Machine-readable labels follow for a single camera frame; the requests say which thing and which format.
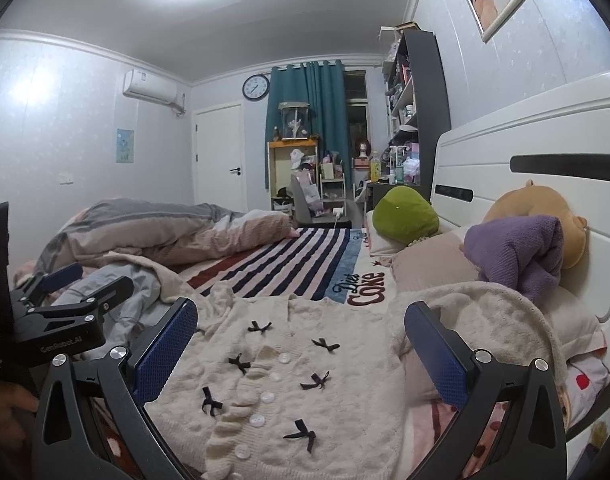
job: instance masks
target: wall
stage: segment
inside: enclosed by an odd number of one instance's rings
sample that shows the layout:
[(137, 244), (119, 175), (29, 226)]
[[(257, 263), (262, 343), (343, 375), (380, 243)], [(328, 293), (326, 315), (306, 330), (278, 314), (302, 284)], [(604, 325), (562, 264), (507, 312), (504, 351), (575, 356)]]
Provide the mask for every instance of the wall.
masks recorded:
[[(380, 68), (354, 67), (349, 70), (365, 70), (369, 99), (370, 129), (375, 149), (383, 150), (389, 140), (387, 109), (384, 97), (383, 76)], [(192, 88), (190, 108), (193, 111), (216, 105), (241, 102), (245, 129), (245, 164), (247, 174), (247, 206), (252, 209), (269, 209), (271, 203), (265, 190), (265, 121), (267, 99), (247, 101), (242, 94), (245, 80), (258, 73), (251, 71), (224, 76), (198, 84)]]
[(525, 0), (485, 44), (466, 0), (419, 0), (461, 126), (548, 89), (610, 70), (610, 32), (588, 0)]
[[(12, 272), (98, 200), (193, 202), (189, 114), (178, 119), (124, 97), (130, 68), (72, 48), (0, 40), (0, 202), (10, 203)], [(135, 130), (134, 164), (116, 164), (116, 128)], [(73, 184), (61, 185), (61, 172)]]

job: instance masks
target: ceiling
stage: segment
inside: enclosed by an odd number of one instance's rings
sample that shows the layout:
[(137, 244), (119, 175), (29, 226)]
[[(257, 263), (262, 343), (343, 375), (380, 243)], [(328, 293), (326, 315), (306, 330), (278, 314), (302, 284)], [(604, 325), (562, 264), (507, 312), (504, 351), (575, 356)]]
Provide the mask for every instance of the ceiling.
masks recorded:
[(379, 52), (407, 0), (15, 0), (0, 28), (135, 57), (195, 81), (246, 66)]

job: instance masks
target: black bow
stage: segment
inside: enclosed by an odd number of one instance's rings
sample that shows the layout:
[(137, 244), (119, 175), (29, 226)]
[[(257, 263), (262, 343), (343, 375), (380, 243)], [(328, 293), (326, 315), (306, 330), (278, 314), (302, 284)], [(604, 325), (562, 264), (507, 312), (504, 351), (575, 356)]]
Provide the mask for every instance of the black bow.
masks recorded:
[(311, 340), (316, 346), (322, 346), (323, 348), (327, 348), (328, 352), (332, 352), (334, 350), (336, 350), (337, 348), (341, 348), (341, 345), (339, 345), (338, 343), (333, 344), (333, 345), (328, 345), (325, 340), (323, 338), (320, 338), (319, 341), (314, 341), (313, 339)]
[(247, 331), (248, 331), (248, 332), (261, 332), (261, 333), (263, 333), (263, 334), (264, 334), (264, 333), (265, 333), (265, 331), (266, 331), (266, 330), (267, 330), (269, 327), (271, 327), (271, 325), (272, 325), (272, 322), (270, 321), (270, 322), (269, 322), (268, 324), (266, 324), (264, 327), (260, 328), (260, 327), (258, 326), (258, 323), (257, 323), (256, 321), (252, 321), (252, 327), (253, 327), (253, 328), (247, 327)]
[(239, 367), (239, 370), (241, 372), (243, 372), (243, 375), (245, 375), (247, 373), (247, 370), (245, 370), (245, 369), (246, 368), (251, 368), (252, 365), (251, 365), (251, 363), (242, 363), (242, 362), (240, 362), (240, 356), (242, 356), (242, 354), (237, 355), (236, 359), (232, 359), (230, 357), (229, 359), (227, 359), (227, 361), (229, 361), (229, 364), (236, 365), (237, 367)]
[(325, 374), (325, 377), (323, 377), (322, 379), (317, 374), (312, 374), (311, 378), (316, 384), (301, 383), (301, 388), (303, 388), (303, 390), (311, 390), (312, 388), (316, 388), (317, 386), (320, 386), (320, 389), (322, 390), (323, 386), (325, 386), (325, 381), (327, 380), (328, 377), (329, 377), (329, 372), (327, 372)]
[(283, 438), (302, 438), (303, 436), (306, 436), (308, 439), (307, 452), (311, 453), (311, 449), (312, 447), (314, 447), (314, 439), (316, 438), (316, 433), (314, 433), (313, 431), (307, 431), (307, 426), (305, 426), (305, 423), (301, 418), (299, 420), (296, 420), (294, 423), (296, 424), (296, 428), (299, 430), (299, 432), (291, 435), (285, 435)]
[(205, 411), (205, 406), (211, 406), (210, 408), (210, 415), (211, 416), (216, 416), (214, 415), (214, 409), (217, 410), (222, 410), (223, 409), (223, 403), (222, 402), (218, 402), (217, 400), (213, 400), (211, 398), (211, 392), (208, 386), (205, 386), (203, 388), (203, 393), (205, 394), (205, 400), (203, 401), (203, 405), (201, 406), (201, 410), (203, 410), (203, 413), (207, 413)]

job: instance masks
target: teal curtain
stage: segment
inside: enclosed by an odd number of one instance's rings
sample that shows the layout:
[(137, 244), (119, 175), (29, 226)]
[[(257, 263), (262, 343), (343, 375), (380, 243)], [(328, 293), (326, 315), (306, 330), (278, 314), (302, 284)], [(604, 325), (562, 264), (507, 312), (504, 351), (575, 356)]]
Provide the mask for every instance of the teal curtain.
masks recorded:
[[(272, 140), (274, 127), (281, 127), (278, 104), (285, 101), (303, 101), (311, 108), (312, 133), (320, 135), (319, 152), (338, 152), (343, 161), (343, 172), (348, 196), (352, 186), (345, 79), (343, 64), (325, 61), (288, 66), (287, 70), (272, 69), (265, 140)], [(269, 188), (267, 160), (265, 161), (265, 187)]]

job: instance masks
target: green plush toy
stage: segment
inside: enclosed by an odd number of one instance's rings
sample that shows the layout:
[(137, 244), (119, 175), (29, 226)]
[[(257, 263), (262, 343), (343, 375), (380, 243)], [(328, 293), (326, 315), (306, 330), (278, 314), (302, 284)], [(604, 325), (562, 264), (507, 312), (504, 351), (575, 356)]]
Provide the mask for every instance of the green plush toy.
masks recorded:
[(408, 245), (438, 231), (438, 215), (415, 190), (397, 186), (376, 205), (372, 217), (378, 234)]

